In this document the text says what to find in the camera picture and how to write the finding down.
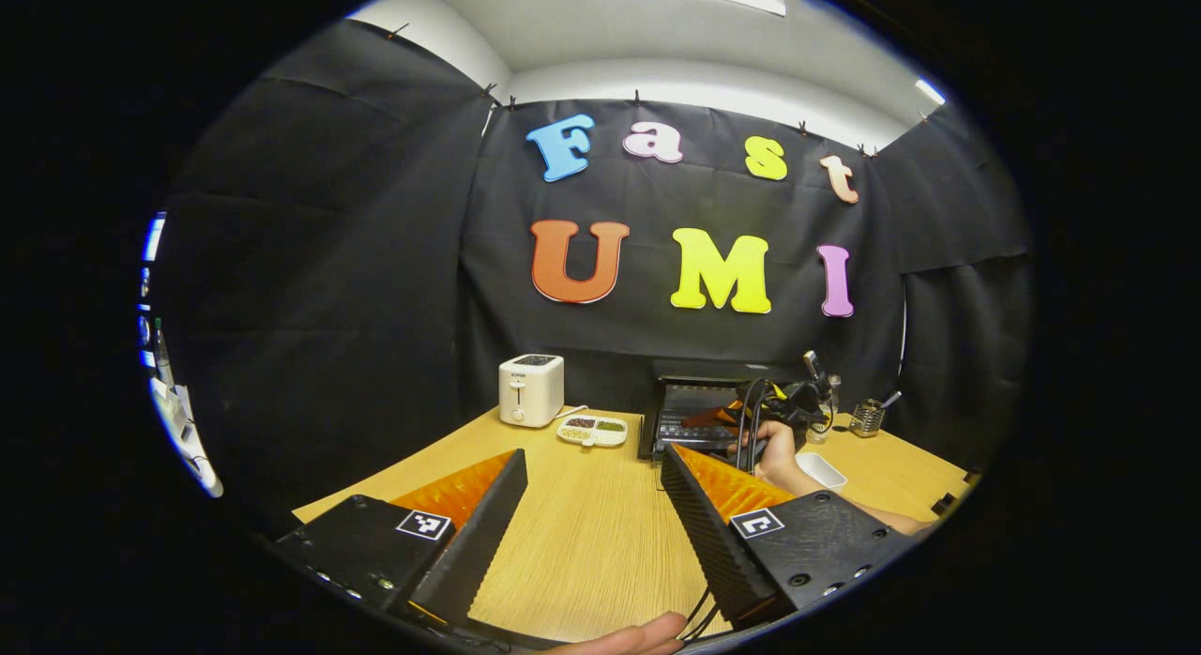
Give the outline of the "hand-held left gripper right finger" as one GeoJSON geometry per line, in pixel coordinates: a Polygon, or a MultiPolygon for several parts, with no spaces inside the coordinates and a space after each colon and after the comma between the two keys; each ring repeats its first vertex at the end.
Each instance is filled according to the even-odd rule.
{"type": "Polygon", "coordinates": [[[735,630],[814,612],[918,544],[833,492],[793,496],[681,446],[661,484],[735,630]]]}

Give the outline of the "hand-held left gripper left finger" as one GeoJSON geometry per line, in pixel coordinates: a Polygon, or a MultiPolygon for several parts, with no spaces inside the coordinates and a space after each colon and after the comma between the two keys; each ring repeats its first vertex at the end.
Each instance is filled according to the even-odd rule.
{"type": "Polygon", "coordinates": [[[393,500],[343,498],[273,547],[374,611],[459,629],[527,484],[526,454],[508,449],[393,500]]]}

